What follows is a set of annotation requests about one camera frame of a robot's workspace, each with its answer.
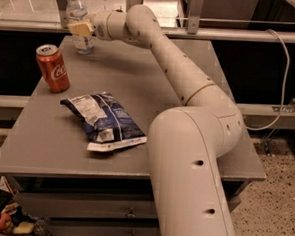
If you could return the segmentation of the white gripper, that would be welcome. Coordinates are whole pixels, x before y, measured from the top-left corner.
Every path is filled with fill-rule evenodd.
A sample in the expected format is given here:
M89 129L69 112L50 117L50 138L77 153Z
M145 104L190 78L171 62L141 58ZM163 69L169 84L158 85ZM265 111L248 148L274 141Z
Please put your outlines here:
M91 14L90 21L92 24L87 21L69 23L68 28L70 33L82 37L91 37L93 33L95 33L97 38L101 40L109 40L107 20L109 19L110 14L109 11Z

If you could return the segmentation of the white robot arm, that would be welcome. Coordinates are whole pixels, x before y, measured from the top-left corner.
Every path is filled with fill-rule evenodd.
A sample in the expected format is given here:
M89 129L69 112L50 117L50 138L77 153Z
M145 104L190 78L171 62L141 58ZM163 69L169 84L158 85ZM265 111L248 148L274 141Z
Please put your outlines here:
M147 134L151 185L161 236L236 236L217 159L243 134L234 101L162 32L143 4L103 11L69 26L78 36L140 42L151 50L180 99Z

